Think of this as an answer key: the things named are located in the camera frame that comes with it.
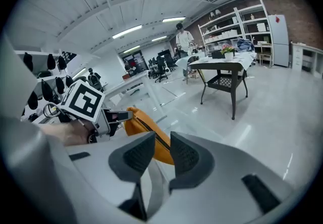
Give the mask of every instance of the door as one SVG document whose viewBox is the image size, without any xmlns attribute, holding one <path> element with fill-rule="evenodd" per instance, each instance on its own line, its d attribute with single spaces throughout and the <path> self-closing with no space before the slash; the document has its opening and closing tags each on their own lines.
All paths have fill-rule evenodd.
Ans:
<svg viewBox="0 0 323 224">
<path fill-rule="evenodd" d="M 288 32 L 287 32 L 285 16 L 270 15 L 268 16 L 268 18 L 272 29 L 272 35 L 273 35 L 272 43 L 288 45 Z"/>
<path fill-rule="evenodd" d="M 289 49 L 285 44 L 274 44 L 274 65 L 288 67 Z"/>
</svg>

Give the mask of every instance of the white floor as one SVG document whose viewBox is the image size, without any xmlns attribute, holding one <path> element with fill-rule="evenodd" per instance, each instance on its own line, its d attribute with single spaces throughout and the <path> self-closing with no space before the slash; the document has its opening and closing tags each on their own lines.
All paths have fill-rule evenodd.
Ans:
<svg viewBox="0 0 323 224">
<path fill-rule="evenodd" d="M 204 74 L 209 79 L 216 71 Z M 151 79 L 167 116 L 158 125 L 167 134 L 179 131 L 240 148 L 299 188 L 311 179 L 321 160 L 323 80 L 276 66 L 251 67 L 248 76 L 254 76 L 246 81 L 248 98 L 242 83 L 237 88 L 234 121 L 229 93 L 206 88 L 200 104 L 200 78 L 189 79 L 187 85 L 177 68 L 168 80 Z M 135 105 L 155 121 L 162 117 L 143 89 L 121 102 L 123 108 Z"/>
</svg>

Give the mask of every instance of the fluorescent light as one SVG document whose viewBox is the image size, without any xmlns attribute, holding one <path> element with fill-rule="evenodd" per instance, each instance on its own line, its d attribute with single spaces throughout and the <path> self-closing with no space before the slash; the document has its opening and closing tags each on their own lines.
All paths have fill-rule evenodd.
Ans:
<svg viewBox="0 0 323 224">
<path fill-rule="evenodd" d="M 179 20 L 185 20 L 185 17 L 171 18 L 171 19 L 163 19 L 163 22 L 179 21 Z"/>
<path fill-rule="evenodd" d="M 124 51 L 123 53 L 130 52 L 130 51 L 132 51 L 132 50 L 134 50 L 134 49 L 137 49 L 137 48 L 139 48 L 139 47 L 140 47 L 139 45 L 138 45 L 138 46 L 135 46 L 135 47 L 133 47 L 133 48 L 131 48 L 131 49 L 128 49 L 128 50 Z"/>
<path fill-rule="evenodd" d="M 128 33 L 132 32 L 132 31 L 135 31 L 135 30 L 137 30 L 137 29 L 141 29 L 141 27 L 142 27 L 142 25 L 137 26 L 137 27 L 134 27 L 134 28 L 127 29 L 127 30 L 125 30 L 125 31 L 120 32 L 120 33 L 119 33 L 119 34 L 117 34 L 117 35 L 114 35 L 112 38 L 113 38 L 113 39 L 116 39 L 116 38 L 118 38 L 118 37 L 120 37 L 120 36 L 123 36 L 123 35 L 125 35 L 125 34 L 128 34 Z"/>
<path fill-rule="evenodd" d="M 159 37 L 159 38 L 155 38 L 152 40 L 152 42 L 155 42 L 155 41 L 158 41 L 158 40 L 161 40 L 161 39 L 164 39 L 166 38 L 167 36 L 162 36 L 162 37 Z"/>
<path fill-rule="evenodd" d="M 72 79 L 76 79 L 80 74 L 82 74 L 84 71 L 86 71 L 86 68 L 83 68 L 81 71 L 79 71 Z"/>
</svg>

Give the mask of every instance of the white wall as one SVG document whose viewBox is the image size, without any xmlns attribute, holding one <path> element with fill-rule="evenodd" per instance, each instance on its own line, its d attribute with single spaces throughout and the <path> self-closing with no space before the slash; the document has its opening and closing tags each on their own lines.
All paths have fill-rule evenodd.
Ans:
<svg viewBox="0 0 323 224">
<path fill-rule="evenodd" d="M 153 57 L 158 56 L 158 53 L 164 50 L 169 49 L 171 52 L 171 55 L 174 56 L 174 52 L 171 49 L 171 44 L 167 41 L 167 42 L 162 42 L 162 43 L 158 43 L 156 45 L 152 45 L 150 47 L 147 48 L 143 48 L 141 50 L 143 57 L 145 58 L 146 63 L 148 64 L 148 61 L 150 59 L 152 59 Z"/>
<path fill-rule="evenodd" d="M 109 50 L 99 56 L 100 59 L 95 59 L 85 66 L 86 70 L 92 68 L 93 72 L 98 73 L 101 76 L 101 84 L 108 83 L 107 88 L 122 82 L 122 76 L 127 74 L 127 71 L 115 50 Z M 87 77 L 88 75 L 89 72 L 86 71 L 82 76 Z"/>
</svg>

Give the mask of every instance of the black chair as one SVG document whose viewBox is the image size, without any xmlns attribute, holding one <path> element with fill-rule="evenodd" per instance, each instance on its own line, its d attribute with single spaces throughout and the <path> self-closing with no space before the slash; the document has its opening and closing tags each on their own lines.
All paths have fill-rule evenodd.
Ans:
<svg viewBox="0 0 323 224">
<path fill-rule="evenodd" d="M 162 80 L 162 78 L 168 79 L 168 77 L 166 75 L 166 71 L 164 69 L 164 59 L 161 57 L 157 57 L 156 63 L 157 63 L 157 69 L 158 69 L 158 71 L 156 71 L 156 74 L 159 77 L 158 77 L 158 79 L 155 80 L 155 83 L 157 80 L 159 80 L 159 82 L 160 82 Z"/>
<path fill-rule="evenodd" d="M 168 68 L 170 68 L 171 72 L 173 70 L 175 70 L 175 64 L 174 64 L 174 61 L 173 61 L 170 54 L 165 55 L 165 61 L 166 61 L 166 64 L 167 64 Z"/>
</svg>

